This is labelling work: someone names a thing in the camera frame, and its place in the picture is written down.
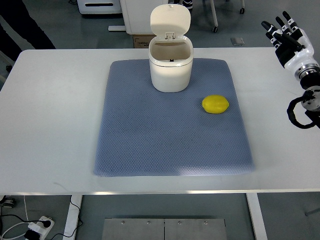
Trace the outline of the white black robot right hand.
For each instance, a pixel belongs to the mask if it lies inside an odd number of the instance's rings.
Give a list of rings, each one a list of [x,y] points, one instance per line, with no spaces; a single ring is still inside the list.
[[[320,65],[314,59],[314,48],[307,34],[286,11],[282,15],[287,23],[277,16],[276,22],[280,28],[267,21],[261,22],[281,66],[292,72],[298,80],[305,71],[319,72]]]

